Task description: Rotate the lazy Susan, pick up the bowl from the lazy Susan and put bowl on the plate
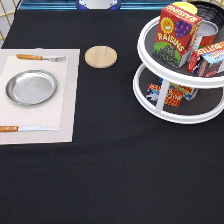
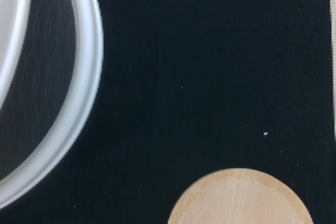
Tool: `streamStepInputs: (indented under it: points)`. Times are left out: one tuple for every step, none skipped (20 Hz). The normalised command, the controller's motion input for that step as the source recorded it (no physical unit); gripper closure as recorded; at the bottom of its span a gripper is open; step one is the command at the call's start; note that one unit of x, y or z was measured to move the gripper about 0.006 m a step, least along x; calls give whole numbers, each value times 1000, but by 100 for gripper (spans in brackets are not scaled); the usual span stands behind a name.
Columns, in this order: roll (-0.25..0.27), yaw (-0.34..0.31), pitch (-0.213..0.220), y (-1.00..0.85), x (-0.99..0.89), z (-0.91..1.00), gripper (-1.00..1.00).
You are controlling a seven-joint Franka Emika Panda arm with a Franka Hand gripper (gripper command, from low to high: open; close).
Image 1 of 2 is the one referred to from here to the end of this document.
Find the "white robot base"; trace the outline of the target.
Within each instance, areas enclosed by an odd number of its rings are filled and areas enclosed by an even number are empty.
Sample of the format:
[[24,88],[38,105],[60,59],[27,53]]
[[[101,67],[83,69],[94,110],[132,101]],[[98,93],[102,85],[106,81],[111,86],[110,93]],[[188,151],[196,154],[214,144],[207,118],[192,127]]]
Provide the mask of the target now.
[[78,9],[119,9],[121,0],[76,0]]

